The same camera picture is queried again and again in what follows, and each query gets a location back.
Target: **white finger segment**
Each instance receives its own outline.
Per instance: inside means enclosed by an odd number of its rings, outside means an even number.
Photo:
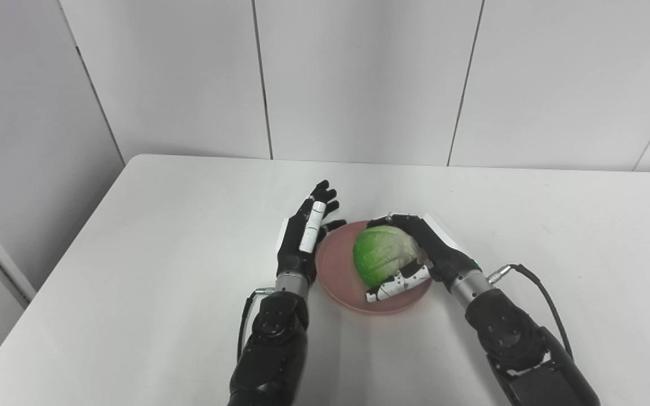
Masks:
[[[313,209],[310,211],[307,224],[305,224],[305,233],[302,234],[302,240],[300,241],[300,251],[312,254],[313,249],[315,249],[315,242],[318,239],[320,224],[323,222],[326,206],[322,201],[313,203]]]
[[[400,271],[398,271],[394,275],[394,280],[382,283],[380,289],[377,289],[376,293],[366,292],[366,300],[370,303],[382,301],[395,296],[398,293],[403,293],[406,290],[415,288],[430,278],[431,273],[428,272],[427,265],[420,267],[420,269],[418,269],[411,277],[403,277]]]

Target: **black forearm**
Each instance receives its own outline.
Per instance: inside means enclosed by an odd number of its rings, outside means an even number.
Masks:
[[[475,298],[466,310],[498,383],[513,406],[598,406],[560,342],[500,290]]]
[[[307,356],[308,311],[300,296],[264,298],[230,380],[230,406],[290,406]]]

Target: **black cable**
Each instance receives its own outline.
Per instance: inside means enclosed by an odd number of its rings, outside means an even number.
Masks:
[[[250,297],[245,301],[245,307],[242,309],[242,321],[240,321],[240,334],[237,338],[237,361],[240,361],[240,355],[242,355],[242,340],[245,338],[245,327],[247,326],[247,319],[250,317],[250,307],[252,307],[252,302],[255,301],[256,291],[253,290],[250,294]]]
[[[516,270],[518,273],[523,275],[524,277],[527,277],[531,282],[535,283],[538,289],[540,289],[541,293],[543,294],[543,297],[546,299],[546,302],[548,303],[548,306],[551,309],[551,313],[553,313],[553,319],[555,319],[555,325],[558,326],[558,332],[560,332],[560,339],[563,340],[563,348],[565,349],[565,352],[568,353],[568,356],[573,359],[573,352],[570,349],[570,342],[568,341],[568,336],[565,334],[565,327],[563,327],[563,322],[560,321],[560,316],[558,316],[558,310],[555,308],[555,303],[553,303],[553,300],[550,298],[550,295],[546,288],[543,286],[541,283],[541,280],[538,279],[536,274],[531,272],[528,268],[524,267],[523,264],[509,264],[511,268]]]

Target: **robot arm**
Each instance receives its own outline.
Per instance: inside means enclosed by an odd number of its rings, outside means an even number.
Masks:
[[[391,280],[366,293],[380,300],[428,279],[444,283],[465,308],[465,318],[475,329],[498,383],[513,406],[598,406],[600,401],[567,351],[531,316],[493,284],[509,269],[533,280],[523,265],[509,265],[485,277],[480,266],[438,226],[430,216],[389,215],[374,219],[369,227],[389,224],[407,232],[428,255],[406,265]],[[541,288],[540,282],[534,280]],[[560,321],[559,328],[565,339]]]
[[[294,216],[287,219],[278,251],[274,292],[261,301],[230,380],[229,406],[290,406],[307,356],[307,296],[315,280],[314,249],[344,220],[320,226],[340,204],[327,180],[318,183]]]

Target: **green cabbage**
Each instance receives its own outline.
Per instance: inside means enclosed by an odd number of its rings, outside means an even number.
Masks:
[[[369,288],[418,257],[418,245],[405,231],[391,226],[366,228],[355,240],[353,261],[358,275]]]

